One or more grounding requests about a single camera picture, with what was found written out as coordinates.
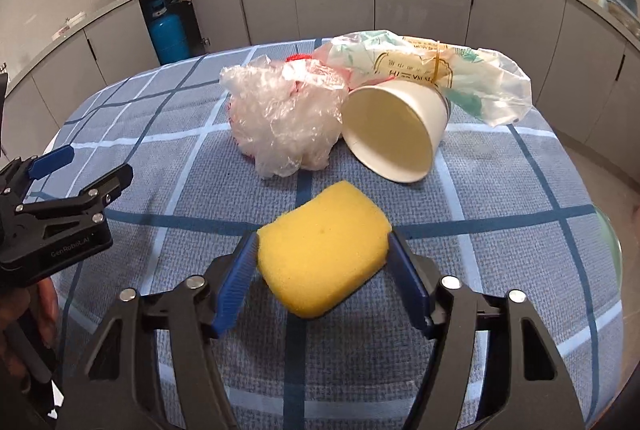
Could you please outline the person's left hand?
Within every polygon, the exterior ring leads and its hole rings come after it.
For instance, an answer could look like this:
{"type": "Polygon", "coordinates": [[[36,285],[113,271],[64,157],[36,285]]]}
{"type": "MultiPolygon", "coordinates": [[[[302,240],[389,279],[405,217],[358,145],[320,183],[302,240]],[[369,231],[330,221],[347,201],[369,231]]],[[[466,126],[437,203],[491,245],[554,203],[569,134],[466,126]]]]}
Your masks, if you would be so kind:
{"type": "Polygon", "coordinates": [[[51,278],[1,291],[1,364],[23,393],[31,384],[52,380],[57,322],[58,295],[51,278]]]}

